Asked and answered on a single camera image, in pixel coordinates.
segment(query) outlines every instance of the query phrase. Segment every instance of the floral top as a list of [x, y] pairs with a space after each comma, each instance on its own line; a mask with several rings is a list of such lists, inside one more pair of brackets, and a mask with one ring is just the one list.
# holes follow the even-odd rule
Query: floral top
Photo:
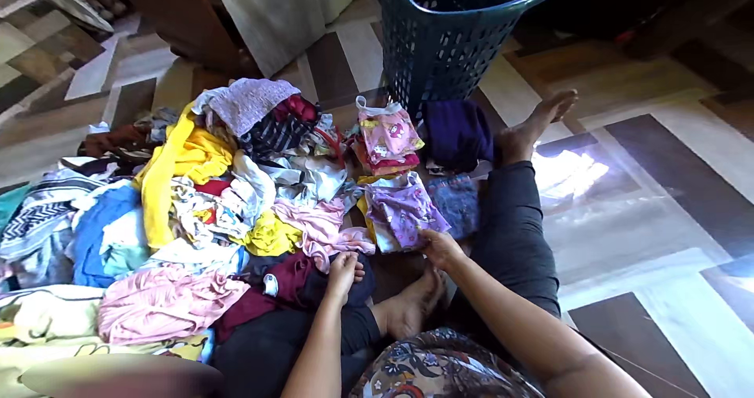
[[542, 398], [507, 363], [449, 328], [392, 344], [353, 387], [357, 396]]

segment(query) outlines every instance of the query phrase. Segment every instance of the dark purple clothing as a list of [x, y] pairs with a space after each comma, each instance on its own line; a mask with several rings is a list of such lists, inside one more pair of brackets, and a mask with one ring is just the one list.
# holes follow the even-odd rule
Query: dark purple clothing
[[462, 172], [473, 171], [477, 160], [492, 161], [492, 133], [484, 112], [472, 101], [427, 102], [429, 157]]

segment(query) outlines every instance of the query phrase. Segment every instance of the red cloth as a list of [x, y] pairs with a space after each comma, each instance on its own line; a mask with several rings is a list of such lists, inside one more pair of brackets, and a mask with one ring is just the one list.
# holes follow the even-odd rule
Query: red cloth
[[282, 123], [288, 118], [288, 114], [294, 114], [300, 121], [316, 121], [317, 109], [315, 105], [301, 97], [301, 94], [292, 94], [285, 101], [272, 108], [275, 119]]
[[399, 162], [399, 160], [382, 160], [376, 164], [372, 164], [369, 156], [366, 154], [364, 143], [361, 141], [355, 141], [351, 145], [351, 148], [353, 149], [353, 152], [356, 153], [356, 157], [359, 159], [359, 162], [361, 162], [364, 171], [368, 171], [373, 175], [395, 174], [414, 169], [419, 165], [419, 157], [415, 153], [409, 153], [404, 156], [403, 162]]
[[265, 274], [272, 274], [278, 280], [278, 296], [263, 295], [262, 287], [251, 287], [213, 325], [217, 340], [227, 341], [236, 326], [277, 308], [304, 307], [298, 299], [298, 290], [304, 287], [314, 268], [314, 260], [301, 251], [271, 267]]
[[197, 192], [209, 193], [214, 196], [220, 196], [220, 193], [229, 187], [231, 187], [231, 182], [225, 180], [208, 180], [205, 184], [194, 185]]

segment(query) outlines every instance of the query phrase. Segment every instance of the blue plastic laundry basket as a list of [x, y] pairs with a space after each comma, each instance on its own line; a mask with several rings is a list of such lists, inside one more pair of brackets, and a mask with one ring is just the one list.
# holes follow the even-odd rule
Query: blue plastic laundry basket
[[415, 119], [426, 101], [466, 99], [524, 11], [543, 0], [382, 0], [391, 97]]

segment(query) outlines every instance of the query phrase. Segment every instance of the pink children's shirt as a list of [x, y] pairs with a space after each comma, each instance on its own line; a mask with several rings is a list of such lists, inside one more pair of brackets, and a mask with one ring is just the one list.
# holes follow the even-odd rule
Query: pink children's shirt
[[411, 123], [411, 117], [397, 102], [385, 108], [366, 106], [364, 96], [356, 97], [359, 126], [372, 164], [399, 160], [421, 149], [425, 143]]

